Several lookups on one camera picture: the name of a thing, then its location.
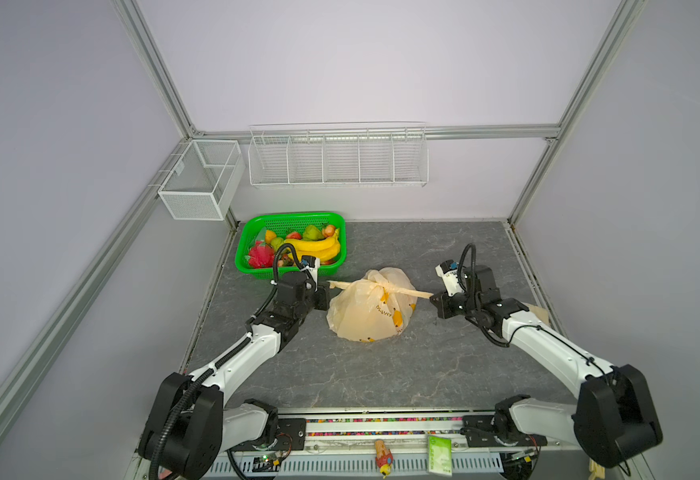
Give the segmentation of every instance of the white wire rack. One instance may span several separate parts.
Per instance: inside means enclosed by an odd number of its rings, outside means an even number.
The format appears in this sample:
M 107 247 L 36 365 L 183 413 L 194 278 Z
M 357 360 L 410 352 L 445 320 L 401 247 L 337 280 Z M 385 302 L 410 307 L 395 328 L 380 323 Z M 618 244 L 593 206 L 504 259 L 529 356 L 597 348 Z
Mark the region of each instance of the white wire rack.
M 349 125 L 353 128 L 298 130 L 301 125 L 278 125 L 282 130 L 270 129 L 269 133 L 262 126 L 251 127 L 251 185 L 284 188 L 427 183 L 429 157 L 423 125 L 393 130 L 375 130 L 369 124 Z
M 177 220 L 224 220 L 245 170 L 235 140 L 191 140 L 158 195 Z

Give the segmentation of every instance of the green plastic basket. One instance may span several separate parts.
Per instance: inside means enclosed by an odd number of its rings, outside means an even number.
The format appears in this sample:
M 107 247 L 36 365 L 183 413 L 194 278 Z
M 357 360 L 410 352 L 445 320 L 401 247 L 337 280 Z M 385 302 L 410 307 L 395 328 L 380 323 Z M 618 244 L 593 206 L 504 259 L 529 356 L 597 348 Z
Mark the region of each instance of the green plastic basket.
M 333 275 L 339 269 L 339 266 L 345 262 L 347 258 L 347 232 L 345 231 L 345 219 L 341 215 L 331 213 L 316 213 L 316 214 L 280 214 L 280 215 L 262 215 L 252 218 L 243 226 L 241 233 L 241 241 L 238 244 L 238 251 L 235 253 L 235 266 L 244 274 L 253 275 L 257 278 L 272 278 L 272 268 L 251 268 L 249 262 L 244 256 L 249 253 L 251 246 L 254 244 L 256 236 L 263 228 L 274 231 L 278 236 L 283 238 L 293 231 L 303 232 L 308 225 L 315 225 L 318 228 L 331 224 L 339 229 L 339 257 L 336 263 L 323 266 L 317 269 L 321 275 Z M 293 272 L 298 270 L 296 266 L 282 266 L 278 268 L 278 273 Z

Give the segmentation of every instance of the white robotic arm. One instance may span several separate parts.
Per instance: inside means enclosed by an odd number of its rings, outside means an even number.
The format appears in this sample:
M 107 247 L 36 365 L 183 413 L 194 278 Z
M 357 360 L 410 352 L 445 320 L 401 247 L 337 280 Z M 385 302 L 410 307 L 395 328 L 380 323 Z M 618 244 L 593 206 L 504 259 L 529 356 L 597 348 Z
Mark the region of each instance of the white robotic arm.
M 464 266 L 472 253 L 469 270 Z M 513 298 L 502 298 L 491 269 L 475 266 L 469 244 L 460 263 L 436 267 L 446 291 L 431 302 L 440 318 L 464 315 L 494 345 L 517 346 L 555 375 L 578 400 L 576 405 L 516 396 L 497 403 L 493 426 L 484 432 L 503 442 L 527 434 L 580 445 L 598 464 L 613 467 L 658 445 L 662 430 L 648 384 L 630 365 L 613 366 L 576 346 Z M 475 426 L 465 424 L 465 429 Z
M 293 246 L 286 245 L 298 258 Z M 220 450 L 248 441 L 274 445 L 278 408 L 253 398 L 238 408 L 224 407 L 262 363 L 294 338 L 311 310 L 328 310 L 327 290 L 317 284 L 319 259 L 303 256 L 299 265 L 299 271 L 280 278 L 274 267 L 273 291 L 246 322 L 248 331 L 234 346 L 189 375 L 172 373 L 163 380 L 137 449 L 150 460 L 150 480 L 157 479 L 159 466 L 171 470 L 171 478 L 197 480 Z M 265 312 L 271 300 L 273 307 Z

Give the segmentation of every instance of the banana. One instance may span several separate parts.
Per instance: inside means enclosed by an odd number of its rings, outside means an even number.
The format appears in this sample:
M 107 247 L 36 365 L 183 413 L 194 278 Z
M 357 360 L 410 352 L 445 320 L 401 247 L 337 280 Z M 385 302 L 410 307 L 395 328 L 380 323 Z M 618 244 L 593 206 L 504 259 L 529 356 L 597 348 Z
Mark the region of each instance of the banana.
M 299 248 L 299 246 L 294 245 L 292 242 L 294 240 L 289 239 L 287 244 L 292 244 L 294 247 L 297 249 L 297 255 L 299 255 L 299 258 L 302 258 L 303 255 L 309 255 L 309 256 L 314 256 L 316 258 L 321 259 L 321 262 L 328 262 L 332 258 L 334 258 L 336 255 L 339 254 L 339 251 L 341 250 L 342 246 L 339 244 L 337 241 L 337 237 L 339 235 L 339 230 L 337 230 L 334 235 L 329 236 L 325 240 L 320 240 L 318 242 L 305 242 L 303 240 L 297 240 L 297 242 L 300 242 L 300 244 L 307 244 L 307 245 L 312 245 L 312 244 L 324 244 L 326 240 L 333 240 L 333 242 L 330 242 L 328 247 L 320 249 L 320 250 L 302 250 Z
M 318 252 L 320 250 L 325 250 L 330 248 L 334 244 L 338 244 L 339 229 L 336 229 L 334 235 L 329 236 L 326 239 L 319 240 L 317 242 L 308 242 L 306 240 L 295 240 L 293 238 L 287 238 L 283 243 L 291 244 L 297 249 L 297 252 Z

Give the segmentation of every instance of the black cable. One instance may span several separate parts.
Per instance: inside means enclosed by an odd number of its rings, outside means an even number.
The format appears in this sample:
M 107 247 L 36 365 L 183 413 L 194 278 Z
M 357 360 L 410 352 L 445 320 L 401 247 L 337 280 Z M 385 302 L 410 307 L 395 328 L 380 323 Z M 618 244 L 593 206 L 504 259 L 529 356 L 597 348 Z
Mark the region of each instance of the black cable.
M 251 320 L 255 320 L 256 317 L 259 316 L 260 313 L 264 312 L 267 306 L 272 302 L 272 299 L 275 298 L 275 294 L 278 293 L 278 286 L 273 285 L 272 288 L 270 289 L 270 293 L 268 293 L 267 298 L 265 299 L 265 302 L 262 303 L 259 308 L 257 309 L 256 312 L 254 312 L 254 315 L 251 315 Z
M 294 264 L 299 267 L 299 270 L 303 270 L 302 266 L 299 264 L 299 255 L 297 255 L 297 249 L 291 244 L 282 244 L 278 247 L 278 251 L 275 252 L 275 258 L 272 259 L 272 279 L 275 283 L 278 283 L 280 277 L 278 276 L 278 259 L 281 258 L 283 250 L 291 250 L 291 256 L 294 257 Z
M 201 374 L 193 383 L 182 394 L 182 397 L 171 409 L 169 417 L 166 419 L 166 423 L 163 424 L 163 430 L 158 437 L 158 442 L 155 447 L 153 447 L 153 455 L 150 456 L 150 470 L 148 470 L 147 475 L 150 480 L 158 480 L 158 467 L 160 466 L 160 457 L 163 455 L 163 448 L 166 447 L 166 442 L 169 440 L 169 434 L 171 433 L 176 421 L 182 414 L 182 410 L 187 408 L 190 398 L 195 394 L 195 392 L 201 387 L 201 384 L 208 379 L 214 370 L 206 369 L 205 372 Z
M 475 276 L 475 255 L 476 255 L 475 252 L 476 252 L 476 248 L 475 248 L 475 244 L 469 243 L 469 244 L 464 246 L 464 250 L 462 250 L 462 255 L 460 256 L 460 259 L 459 259 L 459 266 L 457 266 L 457 282 L 459 282 L 459 286 L 462 287 L 462 290 L 464 290 L 464 293 L 466 293 L 467 296 L 469 297 L 469 296 L 475 294 L 475 291 L 474 291 L 475 290 L 475 288 L 474 288 L 475 282 L 473 281 L 473 288 L 471 289 L 472 292 L 468 292 L 467 287 L 464 284 L 464 279 L 462 277 L 462 267 L 464 265 L 464 259 L 467 258 L 467 251 L 468 250 L 471 250 L 470 251 L 470 258 L 472 260 L 472 265 L 471 265 L 472 268 L 470 269 L 470 275 L 472 275 L 473 277 Z
M 503 342 L 501 340 L 497 340 L 497 338 L 495 338 L 493 335 L 491 335 L 489 333 L 489 330 L 483 325 L 479 325 L 478 328 L 480 329 L 481 332 L 483 332 L 483 335 L 489 340 L 489 342 L 493 343 L 496 346 L 501 346 L 503 349 L 509 348 L 509 341 Z
M 535 328 L 540 332 L 545 332 L 547 335 L 551 336 L 555 340 L 557 340 L 557 341 L 561 342 L 563 345 L 567 346 L 569 349 L 573 350 L 577 355 L 581 356 L 584 360 L 586 360 L 586 365 L 588 365 L 588 366 L 593 365 L 594 368 L 600 370 L 601 375 L 603 375 L 603 379 L 605 380 L 606 383 L 608 383 L 608 379 L 605 378 L 605 371 L 602 368 L 600 368 L 600 366 L 597 363 L 595 363 L 593 357 L 586 356 L 584 353 L 576 350 L 573 346 L 571 346 L 570 343 L 566 342 L 564 339 L 562 339 L 559 336 L 557 336 L 556 334 L 550 332 L 546 328 L 542 328 L 541 325 L 521 325 L 521 326 L 519 326 L 518 328 L 515 329 L 515 331 L 513 331 L 513 334 L 509 336 L 509 340 L 507 341 L 507 344 L 509 344 L 513 341 L 513 338 L 515 338 L 515 334 L 518 330 L 520 330 L 522 328 L 526 328 L 526 327 Z
M 541 457 L 542 455 L 542 449 L 536 443 L 536 439 L 533 435 L 529 435 L 528 439 L 534 445 L 533 452 L 526 453 L 524 451 L 522 452 L 523 456 L 514 460 L 505 460 L 503 458 L 502 466 L 505 468 L 505 473 L 502 474 L 503 477 L 523 478 L 524 480 L 529 480 L 533 476 L 534 471 L 536 470 L 536 466 L 539 462 L 539 457 Z
M 616 445 L 616 449 L 619 451 L 619 455 L 622 456 L 622 460 L 624 460 L 624 467 L 627 467 L 627 469 L 625 470 L 622 464 L 619 463 L 617 465 L 619 467 L 619 470 L 622 470 L 622 473 L 624 473 L 628 477 L 632 477 L 632 469 L 630 468 L 630 464 L 627 463 L 627 457 L 624 456 L 622 447 L 619 446 L 619 442 L 617 442 L 616 440 L 614 440 L 614 444 Z
M 222 365 L 227 363 L 236 353 L 240 352 L 247 345 L 251 343 L 251 338 L 246 337 L 244 340 L 240 341 L 238 345 L 234 346 L 232 350 L 227 352 L 221 359 L 214 362 L 216 368 L 220 368 Z M 163 455 L 163 449 L 166 448 L 166 442 L 169 440 L 169 435 L 171 434 L 176 421 L 179 420 L 179 416 L 182 415 L 182 411 L 187 408 L 190 399 L 198 391 L 203 382 L 214 374 L 213 369 L 206 369 L 201 376 L 199 376 L 195 381 L 193 381 L 182 393 L 182 397 L 174 405 L 169 413 L 169 417 L 166 419 L 166 423 L 163 424 L 163 430 L 161 430 L 160 436 L 158 437 L 158 442 L 153 448 L 153 455 L 150 456 L 150 470 L 148 471 L 148 478 L 150 480 L 158 480 L 158 468 L 160 466 L 160 458 Z
M 238 478 L 240 478 L 241 480 L 251 480 L 249 477 L 246 476 L 245 473 L 243 473 L 240 466 L 238 466 L 238 462 L 236 462 L 235 459 L 232 457 L 232 450 L 227 451 L 227 459 L 230 461 L 232 471 L 235 472 L 236 475 L 238 475 Z

